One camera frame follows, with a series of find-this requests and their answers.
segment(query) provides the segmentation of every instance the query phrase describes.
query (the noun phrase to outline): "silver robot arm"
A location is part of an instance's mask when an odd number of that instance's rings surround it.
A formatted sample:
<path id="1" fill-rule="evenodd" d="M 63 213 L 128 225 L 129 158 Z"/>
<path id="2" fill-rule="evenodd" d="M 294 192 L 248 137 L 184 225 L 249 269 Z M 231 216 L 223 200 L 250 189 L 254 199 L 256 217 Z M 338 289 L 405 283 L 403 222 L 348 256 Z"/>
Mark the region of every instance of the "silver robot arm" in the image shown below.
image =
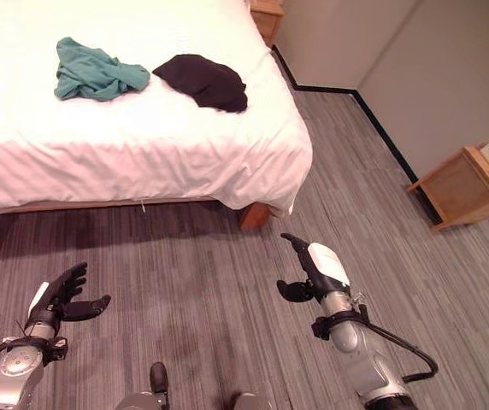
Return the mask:
<path id="1" fill-rule="evenodd" d="M 79 264 L 52 283 L 43 282 L 28 310 L 22 337 L 5 337 L 0 345 L 0 410 L 27 410 L 44 367 L 64 360 L 68 341 L 58 337 L 60 322 L 92 319 L 102 313 L 110 297 L 70 302 L 81 293 L 86 264 Z"/>
<path id="2" fill-rule="evenodd" d="M 324 317 L 312 325 L 315 336 L 332 340 L 351 385 L 368 410 L 417 409 L 404 383 L 434 376 L 438 365 L 430 356 L 400 337 L 369 323 L 366 306 L 360 313 L 351 302 L 351 284 L 338 256 L 319 243 L 307 243 L 290 234 L 283 238 L 292 243 L 298 254 L 306 282 L 277 282 L 279 293 L 290 302 L 306 302 L 315 298 Z M 431 371 L 401 378 L 384 352 L 383 337 L 413 351 L 424 359 Z"/>

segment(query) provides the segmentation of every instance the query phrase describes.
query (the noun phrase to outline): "striped carpet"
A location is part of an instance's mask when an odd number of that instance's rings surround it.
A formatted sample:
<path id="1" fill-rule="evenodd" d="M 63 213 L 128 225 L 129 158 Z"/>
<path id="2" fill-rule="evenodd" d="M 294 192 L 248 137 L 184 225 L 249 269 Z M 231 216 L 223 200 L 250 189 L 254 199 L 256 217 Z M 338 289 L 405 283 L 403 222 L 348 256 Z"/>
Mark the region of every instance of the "striped carpet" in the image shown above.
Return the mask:
<path id="1" fill-rule="evenodd" d="M 46 368 L 33 408 L 110 409 L 168 368 L 174 409 L 222 409 L 236 390 L 277 409 L 359 409 L 330 343 L 279 278 L 303 278 L 279 233 L 335 249 L 375 322 L 440 364 L 410 385 L 419 408 L 489 408 L 489 220 L 431 233 L 409 183 L 353 97 L 294 92 L 314 165 L 294 213 L 246 233 L 219 203 L 0 216 L 0 340 L 17 335 L 43 279 L 88 261 L 84 296 L 110 293 L 98 319 L 65 324 L 66 361 Z M 402 372 L 420 370 L 389 348 Z"/>

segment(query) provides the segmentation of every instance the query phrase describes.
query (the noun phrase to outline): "clothing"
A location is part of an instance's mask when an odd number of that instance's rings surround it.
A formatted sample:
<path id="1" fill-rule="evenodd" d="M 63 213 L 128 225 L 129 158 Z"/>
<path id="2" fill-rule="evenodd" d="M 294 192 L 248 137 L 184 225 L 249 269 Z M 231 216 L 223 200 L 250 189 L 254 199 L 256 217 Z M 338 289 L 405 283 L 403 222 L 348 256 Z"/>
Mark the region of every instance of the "clothing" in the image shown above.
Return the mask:
<path id="1" fill-rule="evenodd" d="M 70 37 L 58 42 L 56 52 L 60 64 L 55 95 L 62 100 L 83 97 L 108 101 L 128 91 L 142 91 L 150 79 L 144 67 L 123 64 L 101 49 L 90 49 Z"/>
<path id="2" fill-rule="evenodd" d="M 174 56 L 153 74 L 161 77 L 179 92 L 192 97 L 199 107 L 223 109 L 231 113 L 246 110 L 246 85 L 228 66 L 203 56 L 180 54 Z"/>

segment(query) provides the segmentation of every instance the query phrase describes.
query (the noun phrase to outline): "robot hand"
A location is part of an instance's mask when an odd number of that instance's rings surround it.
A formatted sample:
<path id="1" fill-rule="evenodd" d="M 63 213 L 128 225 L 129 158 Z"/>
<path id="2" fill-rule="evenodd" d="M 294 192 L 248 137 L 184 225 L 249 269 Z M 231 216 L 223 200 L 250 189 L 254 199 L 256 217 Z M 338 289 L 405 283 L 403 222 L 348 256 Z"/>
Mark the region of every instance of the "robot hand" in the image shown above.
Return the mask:
<path id="1" fill-rule="evenodd" d="M 86 282 L 86 273 L 87 264 L 83 262 L 71 267 L 49 283 L 31 308 L 26 327 L 45 322 L 58 333 L 61 320 L 77 322 L 95 318 L 102 313 L 111 300 L 109 295 L 104 295 L 95 301 L 71 302 L 83 291 L 82 285 Z"/>

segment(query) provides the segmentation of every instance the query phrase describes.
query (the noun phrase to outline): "nightstand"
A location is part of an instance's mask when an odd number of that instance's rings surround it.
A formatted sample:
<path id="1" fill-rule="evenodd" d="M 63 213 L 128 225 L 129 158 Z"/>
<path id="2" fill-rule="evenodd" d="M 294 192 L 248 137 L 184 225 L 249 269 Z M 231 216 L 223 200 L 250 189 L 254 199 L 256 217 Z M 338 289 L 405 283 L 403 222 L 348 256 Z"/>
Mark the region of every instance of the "nightstand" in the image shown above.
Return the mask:
<path id="1" fill-rule="evenodd" d="M 271 47 L 282 16 L 285 14 L 278 0 L 251 0 L 250 13 L 263 41 Z"/>
<path id="2" fill-rule="evenodd" d="M 434 231 L 473 224 L 489 217 L 489 162 L 475 147 L 465 147 L 408 188 L 421 189 L 441 221 Z"/>

